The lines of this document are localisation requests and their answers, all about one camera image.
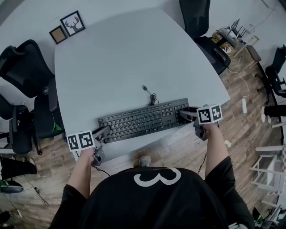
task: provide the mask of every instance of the keyboard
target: keyboard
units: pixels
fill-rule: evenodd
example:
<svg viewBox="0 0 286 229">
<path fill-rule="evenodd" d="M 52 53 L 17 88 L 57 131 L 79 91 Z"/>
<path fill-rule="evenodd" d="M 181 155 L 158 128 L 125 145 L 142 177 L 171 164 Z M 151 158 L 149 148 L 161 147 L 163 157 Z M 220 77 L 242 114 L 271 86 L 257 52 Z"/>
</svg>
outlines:
<svg viewBox="0 0 286 229">
<path fill-rule="evenodd" d="M 98 119 L 99 126 L 109 125 L 111 127 L 104 143 L 121 141 L 184 125 L 186 121 L 178 113 L 179 110 L 186 107 L 189 107 L 188 99 L 183 98 L 101 117 Z"/>
</svg>

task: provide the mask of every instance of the table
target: table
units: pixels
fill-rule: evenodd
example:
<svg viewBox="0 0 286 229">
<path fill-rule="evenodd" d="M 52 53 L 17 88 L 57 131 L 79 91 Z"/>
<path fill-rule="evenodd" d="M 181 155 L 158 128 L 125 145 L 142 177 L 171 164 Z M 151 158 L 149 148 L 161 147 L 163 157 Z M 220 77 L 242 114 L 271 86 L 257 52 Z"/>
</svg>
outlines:
<svg viewBox="0 0 286 229">
<path fill-rule="evenodd" d="M 67 135 L 99 127 L 101 116 L 146 106 L 150 95 L 142 85 L 160 103 L 188 98 L 191 106 L 203 106 L 230 99 L 199 47 L 155 8 L 108 18 L 57 45 L 55 77 Z M 178 130 L 104 144 L 105 161 Z"/>
</svg>

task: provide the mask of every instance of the picture frame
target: picture frame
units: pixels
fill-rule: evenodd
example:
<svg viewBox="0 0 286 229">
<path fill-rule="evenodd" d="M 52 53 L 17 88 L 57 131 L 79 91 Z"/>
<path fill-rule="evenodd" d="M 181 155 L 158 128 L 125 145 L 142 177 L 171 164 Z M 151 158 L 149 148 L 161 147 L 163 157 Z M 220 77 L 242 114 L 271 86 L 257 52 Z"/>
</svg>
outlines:
<svg viewBox="0 0 286 229">
<path fill-rule="evenodd" d="M 60 44 L 61 42 L 67 39 L 67 35 L 65 34 L 61 26 L 54 28 L 50 32 L 50 36 L 53 38 L 56 44 Z"/>
<path fill-rule="evenodd" d="M 60 21 L 69 37 L 85 29 L 78 10 L 63 17 Z"/>
</svg>

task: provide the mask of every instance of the office chair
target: office chair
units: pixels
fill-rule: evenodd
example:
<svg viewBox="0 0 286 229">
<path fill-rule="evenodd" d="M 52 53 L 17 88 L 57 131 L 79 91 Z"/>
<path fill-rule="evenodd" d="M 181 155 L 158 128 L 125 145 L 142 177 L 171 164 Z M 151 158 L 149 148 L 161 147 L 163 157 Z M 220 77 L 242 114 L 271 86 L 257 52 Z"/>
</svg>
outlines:
<svg viewBox="0 0 286 229">
<path fill-rule="evenodd" d="M 282 48 L 277 48 L 274 61 L 272 65 L 268 66 L 265 69 L 265 73 L 268 78 L 268 83 L 270 84 L 271 88 L 275 92 L 275 94 L 286 98 L 286 89 L 282 89 L 281 85 L 286 85 L 285 79 L 283 78 L 283 81 L 280 81 L 280 78 L 278 76 L 283 64 L 286 61 L 286 46 L 283 45 Z"/>
<path fill-rule="evenodd" d="M 226 41 L 235 46 L 224 33 L 219 33 L 222 40 L 212 42 L 211 38 L 201 37 L 209 30 L 210 0 L 180 0 L 180 7 L 185 22 L 185 31 L 195 41 L 209 62 L 220 75 L 231 63 L 228 55 L 219 47 Z"/>
<path fill-rule="evenodd" d="M 0 138 L 6 138 L 8 145 L 14 153 L 26 154 L 32 150 L 33 125 L 28 108 L 24 105 L 13 106 L 0 94 L 0 117 L 9 120 L 9 133 L 0 134 Z M 38 150 L 38 143 L 34 138 L 34 144 Z"/>
<path fill-rule="evenodd" d="M 18 48 L 9 46 L 0 55 L 0 77 L 25 96 L 35 98 L 34 125 L 37 138 L 50 138 L 64 132 L 55 76 L 51 73 L 34 40 Z"/>
</svg>

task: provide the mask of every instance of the tabletop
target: tabletop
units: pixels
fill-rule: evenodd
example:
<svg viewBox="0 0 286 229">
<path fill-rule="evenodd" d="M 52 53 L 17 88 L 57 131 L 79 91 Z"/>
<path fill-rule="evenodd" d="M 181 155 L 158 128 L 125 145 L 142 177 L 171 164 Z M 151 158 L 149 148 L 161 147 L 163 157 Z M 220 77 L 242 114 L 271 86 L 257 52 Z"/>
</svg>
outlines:
<svg viewBox="0 0 286 229">
<path fill-rule="evenodd" d="M 108 18 L 55 48 L 59 106 L 67 134 L 93 130 L 97 118 L 188 98 L 190 106 L 223 104 L 229 95 L 215 70 L 187 33 L 160 9 Z M 172 128 L 104 144 L 106 160 L 174 133 Z"/>
</svg>

